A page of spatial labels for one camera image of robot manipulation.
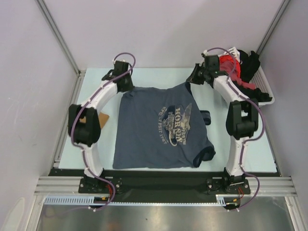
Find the tan ribbed tank top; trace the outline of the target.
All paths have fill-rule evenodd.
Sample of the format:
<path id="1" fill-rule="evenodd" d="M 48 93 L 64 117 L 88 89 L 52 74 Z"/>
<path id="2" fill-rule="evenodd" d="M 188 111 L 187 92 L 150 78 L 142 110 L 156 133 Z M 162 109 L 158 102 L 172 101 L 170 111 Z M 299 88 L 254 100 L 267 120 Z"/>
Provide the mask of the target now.
<path id="1" fill-rule="evenodd" d="M 98 119 L 99 119 L 100 129 L 103 129 L 103 127 L 104 127 L 105 124 L 107 123 L 109 117 L 110 117 L 110 116 L 107 115 L 107 114 L 99 113 Z"/>

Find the blue printed garment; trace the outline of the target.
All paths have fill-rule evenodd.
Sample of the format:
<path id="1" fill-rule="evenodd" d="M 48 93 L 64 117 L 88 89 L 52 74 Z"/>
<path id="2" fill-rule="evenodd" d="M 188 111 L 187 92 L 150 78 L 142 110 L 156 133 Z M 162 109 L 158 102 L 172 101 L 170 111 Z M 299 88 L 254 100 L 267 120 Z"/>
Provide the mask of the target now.
<path id="1" fill-rule="evenodd" d="M 216 153 L 210 124 L 188 82 L 165 90 L 136 87 L 121 98 L 113 168 L 198 168 Z"/>

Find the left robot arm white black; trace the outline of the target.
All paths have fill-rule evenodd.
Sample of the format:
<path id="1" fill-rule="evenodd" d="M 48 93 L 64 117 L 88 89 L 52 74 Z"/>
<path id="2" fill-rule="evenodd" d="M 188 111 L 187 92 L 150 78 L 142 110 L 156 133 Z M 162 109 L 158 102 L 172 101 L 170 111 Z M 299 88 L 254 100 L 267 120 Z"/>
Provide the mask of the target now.
<path id="1" fill-rule="evenodd" d="M 114 61 L 114 68 L 102 78 L 94 93 L 81 104 L 71 104 L 68 109 L 68 135 L 72 145 L 81 149 L 84 174 L 91 177 L 89 186 L 98 193 L 106 188 L 106 180 L 100 177 L 103 166 L 97 144 L 102 130 L 99 115 L 115 95 L 134 88 L 133 67 L 124 60 Z"/>

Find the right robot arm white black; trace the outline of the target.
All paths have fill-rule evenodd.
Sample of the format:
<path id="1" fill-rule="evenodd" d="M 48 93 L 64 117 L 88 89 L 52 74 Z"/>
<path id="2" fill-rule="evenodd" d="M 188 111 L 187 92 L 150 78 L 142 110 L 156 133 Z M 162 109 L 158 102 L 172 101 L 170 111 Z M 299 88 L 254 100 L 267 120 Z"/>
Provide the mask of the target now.
<path id="1" fill-rule="evenodd" d="M 186 81 L 197 85 L 209 84 L 229 104 L 226 131 L 230 135 L 231 145 L 222 188 L 227 193 L 233 193 L 246 175 L 243 159 L 248 142 L 253 140 L 258 129 L 260 108 L 256 100 L 249 99 L 235 86 L 226 71 L 220 70 L 217 55 L 202 54 L 202 57 L 203 62 L 195 64 Z"/>

